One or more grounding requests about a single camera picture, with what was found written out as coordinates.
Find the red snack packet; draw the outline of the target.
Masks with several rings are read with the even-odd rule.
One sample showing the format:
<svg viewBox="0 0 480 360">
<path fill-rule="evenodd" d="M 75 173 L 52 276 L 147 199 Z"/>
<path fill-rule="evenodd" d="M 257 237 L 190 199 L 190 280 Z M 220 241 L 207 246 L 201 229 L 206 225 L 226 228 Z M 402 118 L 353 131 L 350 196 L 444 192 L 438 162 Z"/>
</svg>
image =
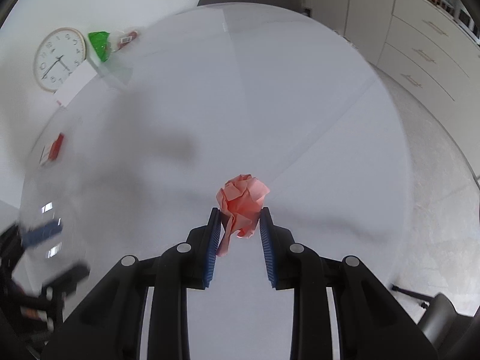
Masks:
<svg viewBox="0 0 480 360">
<path fill-rule="evenodd" d="M 122 34 L 119 38 L 118 41 L 116 42 L 117 49 L 121 50 L 125 46 L 127 46 L 129 43 L 137 39 L 139 36 L 139 32 L 137 30 L 133 30 L 129 33 Z"/>
</svg>

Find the white card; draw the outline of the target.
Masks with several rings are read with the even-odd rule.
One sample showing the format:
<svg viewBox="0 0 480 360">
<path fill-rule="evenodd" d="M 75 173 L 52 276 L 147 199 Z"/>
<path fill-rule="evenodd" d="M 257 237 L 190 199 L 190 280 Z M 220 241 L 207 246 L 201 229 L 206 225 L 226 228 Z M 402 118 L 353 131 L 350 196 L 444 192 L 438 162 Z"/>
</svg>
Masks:
<svg viewBox="0 0 480 360">
<path fill-rule="evenodd" d="M 95 66 L 86 59 L 54 93 L 55 101 L 60 107 L 67 107 L 74 97 L 96 76 Z"/>
</svg>

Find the pink paper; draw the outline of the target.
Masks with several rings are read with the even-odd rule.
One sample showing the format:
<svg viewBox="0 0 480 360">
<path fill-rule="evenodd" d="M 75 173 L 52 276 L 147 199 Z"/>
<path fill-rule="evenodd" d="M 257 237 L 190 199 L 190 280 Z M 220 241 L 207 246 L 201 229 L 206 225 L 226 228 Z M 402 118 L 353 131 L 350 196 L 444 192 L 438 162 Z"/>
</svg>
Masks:
<svg viewBox="0 0 480 360">
<path fill-rule="evenodd" d="M 227 255 L 233 235 L 238 238 L 253 236 L 269 192 L 262 181 L 250 174 L 238 175 L 219 189 L 216 200 L 224 216 L 224 235 L 216 251 L 218 257 Z"/>
</svg>

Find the beige drawer cabinet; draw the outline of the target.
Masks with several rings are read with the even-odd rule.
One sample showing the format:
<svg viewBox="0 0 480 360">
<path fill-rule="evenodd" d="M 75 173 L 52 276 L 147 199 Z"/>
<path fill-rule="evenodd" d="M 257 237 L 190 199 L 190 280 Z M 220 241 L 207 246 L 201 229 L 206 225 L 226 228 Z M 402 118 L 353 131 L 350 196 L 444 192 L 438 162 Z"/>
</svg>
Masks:
<svg viewBox="0 0 480 360">
<path fill-rule="evenodd" d="M 425 0 L 394 0 L 391 24 L 377 66 L 397 80 L 437 119 L 479 113 L 479 90 L 463 57 L 475 47 L 438 8 Z"/>
</svg>

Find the round white wall clock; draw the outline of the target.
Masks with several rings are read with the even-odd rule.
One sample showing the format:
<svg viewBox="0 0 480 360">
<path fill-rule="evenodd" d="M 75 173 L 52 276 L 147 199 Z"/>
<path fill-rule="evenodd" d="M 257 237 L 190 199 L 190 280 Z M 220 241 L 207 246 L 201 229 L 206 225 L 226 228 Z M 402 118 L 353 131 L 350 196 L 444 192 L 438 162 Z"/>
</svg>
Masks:
<svg viewBox="0 0 480 360">
<path fill-rule="evenodd" d="M 86 60 L 87 46 L 75 28 L 62 27 L 49 33 L 37 48 L 33 74 L 45 91 L 56 92 Z"/>
</svg>

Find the red white small box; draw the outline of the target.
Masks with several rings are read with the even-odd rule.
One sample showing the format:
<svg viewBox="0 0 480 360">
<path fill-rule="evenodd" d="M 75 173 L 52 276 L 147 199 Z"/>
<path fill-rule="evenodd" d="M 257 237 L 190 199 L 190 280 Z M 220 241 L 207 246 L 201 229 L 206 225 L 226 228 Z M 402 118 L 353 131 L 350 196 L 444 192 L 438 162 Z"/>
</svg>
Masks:
<svg viewBox="0 0 480 360">
<path fill-rule="evenodd" d="M 39 165 L 41 167 L 47 166 L 57 161 L 62 145 L 64 142 L 64 134 L 60 133 L 57 138 L 49 145 L 45 145 L 42 149 L 39 159 Z"/>
</svg>

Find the green plastic bag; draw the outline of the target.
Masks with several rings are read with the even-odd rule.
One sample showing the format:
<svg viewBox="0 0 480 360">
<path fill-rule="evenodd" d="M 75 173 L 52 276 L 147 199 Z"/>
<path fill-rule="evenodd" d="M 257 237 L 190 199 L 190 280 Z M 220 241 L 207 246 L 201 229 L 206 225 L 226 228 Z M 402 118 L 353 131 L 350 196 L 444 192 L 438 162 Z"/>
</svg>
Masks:
<svg viewBox="0 0 480 360">
<path fill-rule="evenodd" d="M 110 33 L 106 31 L 97 31 L 88 33 L 88 38 L 93 50 L 99 60 L 105 63 L 111 54 Z"/>
</svg>

